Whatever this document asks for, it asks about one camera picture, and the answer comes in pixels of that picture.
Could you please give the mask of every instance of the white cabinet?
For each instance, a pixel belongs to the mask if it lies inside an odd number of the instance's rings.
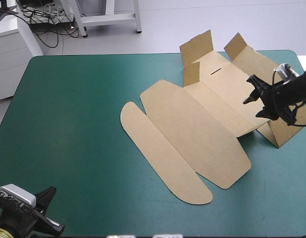
[[[8,0],[8,6],[15,0]],[[29,26],[15,16],[0,22],[0,99],[14,95],[29,60],[42,50]]]

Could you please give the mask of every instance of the gray floor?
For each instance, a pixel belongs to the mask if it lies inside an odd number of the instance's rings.
[[[104,11],[101,0],[80,0],[87,15]],[[88,28],[88,38],[63,36],[57,48],[40,43],[45,55],[179,52],[179,45],[208,29],[222,51],[240,32],[256,50],[289,49],[306,56],[306,0],[139,0],[143,32],[134,24]],[[116,13],[132,11],[133,0],[116,0]],[[55,44],[55,35],[43,39]],[[0,122],[9,104],[0,101]]]

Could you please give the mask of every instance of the unfolded cardboard box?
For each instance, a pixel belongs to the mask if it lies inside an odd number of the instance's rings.
[[[225,47],[232,61],[213,49],[210,31],[180,50],[184,87],[158,81],[141,94],[146,115],[129,102],[121,123],[178,198],[206,204],[212,194],[196,173],[227,189],[251,168],[237,137],[258,129],[280,147],[301,128],[256,118],[263,107],[260,100],[243,105],[253,91],[248,77],[255,73],[270,83],[277,65],[249,47],[240,34]],[[306,124],[305,107],[297,117]]]

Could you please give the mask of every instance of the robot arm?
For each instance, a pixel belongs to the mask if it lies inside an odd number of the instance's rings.
[[[288,64],[281,64],[274,69],[273,82],[275,73],[281,76],[282,81],[272,85],[256,75],[248,78],[247,82],[255,89],[243,103],[247,104],[261,98],[264,107],[256,117],[271,120],[281,117],[288,125],[295,125],[297,110],[306,103],[306,71],[299,76]]]
[[[45,217],[55,193],[55,187],[35,195],[13,184],[0,187],[0,238],[25,238],[32,231],[60,236],[65,226]]]

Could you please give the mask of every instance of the green table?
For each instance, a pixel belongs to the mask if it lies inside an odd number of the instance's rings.
[[[261,53],[303,71],[291,51]],[[48,215],[65,236],[305,235],[306,128],[280,149],[256,131],[241,137],[251,170],[228,190],[203,178],[214,199],[190,205],[120,124],[123,105],[143,108],[140,93],[159,79],[183,84],[179,54],[33,58],[0,126],[0,186],[56,186]]]

